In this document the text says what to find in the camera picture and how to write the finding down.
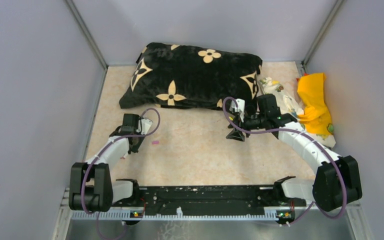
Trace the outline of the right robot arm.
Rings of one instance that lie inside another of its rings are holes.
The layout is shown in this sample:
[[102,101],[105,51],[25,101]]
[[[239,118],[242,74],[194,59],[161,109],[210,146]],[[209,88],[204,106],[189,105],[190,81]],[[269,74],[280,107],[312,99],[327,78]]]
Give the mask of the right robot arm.
[[360,200],[363,189],[357,160],[341,156],[314,139],[290,113],[282,113],[273,94],[258,96],[258,110],[246,115],[245,101],[226,97],[221,102],[222,111],[232,131],[227,139],[244,141],[251,135],[271,133],[290,146],[315,174],[313,180],[293,176],[278,180],[273,200],[287,206],[293,199],[316,204],[324,212]]

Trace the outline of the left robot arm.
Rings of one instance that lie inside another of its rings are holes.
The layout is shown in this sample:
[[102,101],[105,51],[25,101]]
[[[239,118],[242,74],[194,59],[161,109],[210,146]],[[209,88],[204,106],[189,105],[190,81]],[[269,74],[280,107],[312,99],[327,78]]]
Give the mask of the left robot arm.
[[126,113],[122,124],[109,135],[98,153],[72,165],[68,195],[71,210],[91,214],[107,212],[121,200],[129,207],[140,202],[138,182],[134,179],[112,181],[111,169],[121,159],[138,152],[152,124],[148,118]]

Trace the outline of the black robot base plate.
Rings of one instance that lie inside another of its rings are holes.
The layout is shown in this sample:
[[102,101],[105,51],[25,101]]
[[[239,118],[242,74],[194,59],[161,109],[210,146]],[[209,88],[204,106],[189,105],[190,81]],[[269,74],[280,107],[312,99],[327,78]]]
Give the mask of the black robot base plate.
[[291,210],[307,204],[283,196],[273,185],[140,186],[135,197],[113,206],[144,210],[146,216],[244,217],[264,215],[268,207]]

